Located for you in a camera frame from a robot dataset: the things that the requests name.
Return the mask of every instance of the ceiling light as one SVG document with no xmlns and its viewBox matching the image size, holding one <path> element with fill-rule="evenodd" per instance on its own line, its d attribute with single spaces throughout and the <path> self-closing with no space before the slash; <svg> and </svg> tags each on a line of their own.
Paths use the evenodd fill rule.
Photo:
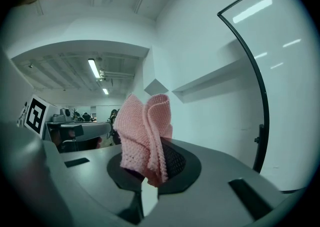
<svg viewBox="0 0 320 227">
<path fill-rule="evenodd" d="M 261 54 L 255 56 L 254 59 L 257 59 L 257 58 L 260 58 L 260 57 L 265 57 L 267 54 L 268 54 L 267 52 L 261 53 Z"/>
<path fill-rule="evenodd" d="M 280 63 L 278 63 L 277 65 L 270 67 L 270 69 L 272 70 L 272 69 L 274 69 L 274 68 L 276 68 L 276 67 L 278 67 L 278 66 L 281 66 L 281 65 L 283 65 L 283 64 L 284 64 L 283 62 L 280 62 Z"/>
<path fill-rule="evenodd" d="M 262 0 L 259 3 L 250 6 L 248 9 L 245 11 L 241 12 L 237 16 L 233 18 L 233 22 L 239 23 L 240 21 L 254 15 L 255 13 L 259 12 L 262 9 L 265 9 L 266 7 L 270 6 L 272 4 L 272 0 Z"/>
<path fill-rule="evenodd" d="M 97 66 L 96 66 L 96 62 L 94 59 L 88 59 L 89 65 L 91 67 L 91 70 L 93 71 L 93 74 L 96 78 L 100 78 Z"/>
<path fill-rule="evenodd" d="M 300 41 L 301 41 L 301 38 L 300 38 L 300 39 L 296 39 L 296 40 L 294 40 L 294 41 L 291 41 L 291 42 L 289 42 L 289 43 L 287 43 L 287 44 L 284 44 L 282 47 L 283 47 L 283 48 L 286 48 L 286 47 L 291 46 L 292 44 L 298 43 L 298 42 L 300 42 Z"/>
</svg>

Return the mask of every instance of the black frame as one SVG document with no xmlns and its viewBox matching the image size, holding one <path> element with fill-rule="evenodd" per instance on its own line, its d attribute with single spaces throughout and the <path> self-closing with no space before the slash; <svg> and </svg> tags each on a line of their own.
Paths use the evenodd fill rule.
<svg viewBox="0 0 320 227">
<path fill-rule="evenodd" d="M 260 173 L 262 166 L 265 161 L 266 153 L 267 153 L 267 147 L 268 147 L 268 139 L 269 139 L 269 127 L 270 127 L 270 117 L 269 117 L 269 103 L 268 103 L 268 97 L 266 92 L 266 87 L 264 80 L 262 78 L 259 66 L 249 49 L 247 43 L 244 41 L 244 39 L 240 36 L 238 31 L 232 26 L 232 24 L 222 15 L 225 11 L 232 8 L 237 3 L 241 2 L 243 0 L 236 0 L 235 2 L 231 3 L 224 9 L 222 9 L 220 12 L 217 13 L 217 16 L 225 23 L 225 25 L 232 31 L 232 33 L 235 35 L 235 37 L 240 42 L 241 46 L 243 47 L 245 53 L 247 54 L 251 65 L 253 67 L 254 73 L 256 75 L 256 78 L 258 80 L 258 84 L 260 87 L 261 97 L 262 97 L 262 105 L 263 105 L 263 132 L 261 132 L 261 125 L 260 125 L 260 134 L 259 134 L 259 141 L 258 141 L 258 148 L 255 155 L 255 160 L 253 164 L 253 170 Z"/>
</svg>

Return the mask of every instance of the pink cloth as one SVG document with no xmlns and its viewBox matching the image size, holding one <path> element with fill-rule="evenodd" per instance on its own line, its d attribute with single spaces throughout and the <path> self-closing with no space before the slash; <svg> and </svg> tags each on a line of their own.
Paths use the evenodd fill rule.
<svg viewBox="0 0 320 227">
<path fill-rule="evenodd" d="M 169 97 L 152 96 L 145 105 L 131 94 L 119 111 L 113 128 L 122 144 L 122 168 L 134 170 L 158 187 L 168 180 L 160 137 L 172 138 Z"/>
</svg>

